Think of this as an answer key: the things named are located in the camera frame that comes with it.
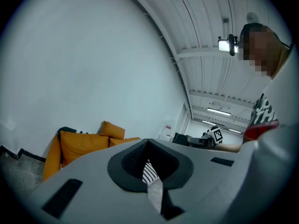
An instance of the striped cloth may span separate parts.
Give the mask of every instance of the striped cloth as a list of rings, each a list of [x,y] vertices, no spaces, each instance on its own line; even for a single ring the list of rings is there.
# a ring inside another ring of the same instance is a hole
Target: striped cloth
[[[87,132],[76,130],[76,133],[87,133]],[[159,179],[158,174],[155,172],[153,166],[148,160],[143,170],[142,181],[145,182],[149,187],[150,185],[155,183],[158,179]]]

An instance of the ceiling light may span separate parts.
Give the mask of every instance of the ceiling light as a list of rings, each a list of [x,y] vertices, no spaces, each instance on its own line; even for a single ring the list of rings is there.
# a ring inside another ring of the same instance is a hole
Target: ceiling light
[[[220,110],[215,110],[215,109],[211,109],[211,108],[207,108],[207,110],[209,111],[213,111],[219,114],[225,114],[225,115],[230,115],[230,113],[224,112],[224,111],[220,111]]]
[[[207,123],[207,124],[210,124],[210,125],[216,125],[216,124],[213,124],[213,123],[210,123],[210,122],[207,122],[207,121],[202,121],[202,122],[204,122],[204,123]]]
[[[241,132],[236,131],[236,130],[233,130],[233,129],[228,129],[228,130],[233,131],[233,132],[236,132],[236,133],[241,133]]]
[[[218,41],[218,49],[220,51],[228,51],[229,52],[229,44],[226,40],[219,40]],[[235,53],[238,53],[238,47],[235,46]]]

